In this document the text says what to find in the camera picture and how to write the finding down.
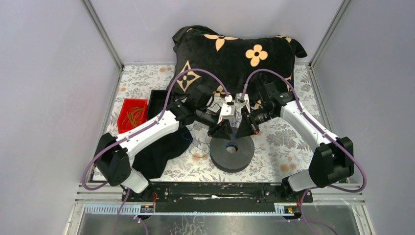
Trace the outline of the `grey perforated spool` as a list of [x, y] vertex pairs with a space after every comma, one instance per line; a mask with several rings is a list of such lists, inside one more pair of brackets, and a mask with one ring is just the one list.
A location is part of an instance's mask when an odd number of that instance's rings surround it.
[[221, 171], [237, 173], [244, 170], [254, 156], [254, 141], [250, 136], [236, 138], [237, 128], [233, 127], [231, 140], [212, 138], [210, 158]]

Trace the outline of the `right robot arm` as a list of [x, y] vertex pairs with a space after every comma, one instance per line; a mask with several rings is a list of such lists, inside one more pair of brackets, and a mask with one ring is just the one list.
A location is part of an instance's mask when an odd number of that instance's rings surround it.
[[288, 202], [299, 197], [307, 188], [324, 188], [354, 174], [354, 163], [348, 154], [353, 143], [348, 137], [339, 138], [313, 118], [296, 100], [293, 92], [280, 93], [274, 83], [263, 85], [259, 91], [261, 107], [241, 109], [241, 123], [235, 137], [259, 133], [259, 126], [274, 118], [288, 122], [308, 144], [313, 156], [308, 169], [282, 180], [281, 197]]

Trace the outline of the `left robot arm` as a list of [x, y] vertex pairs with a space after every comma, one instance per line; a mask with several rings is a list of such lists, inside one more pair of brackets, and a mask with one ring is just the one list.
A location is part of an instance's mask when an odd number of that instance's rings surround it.
[[208, 102], [214, 100], [207, 87], [200, 85], [184, 100], [169, 101], [163, 110], [144, 124], [116, 137], [103, 135], [97, 147], [95, 166], [111, 186], [122, 185], [133, 191], [140, 201], [151, 197], [149, 180], [133, 168], [136, 154], [160, 138], [197, 121], [208, 127], [212, 138], [231, 140], [229, 118], [234, 115], [233, 98], [226, 94], [220, 109], [212, 112]]

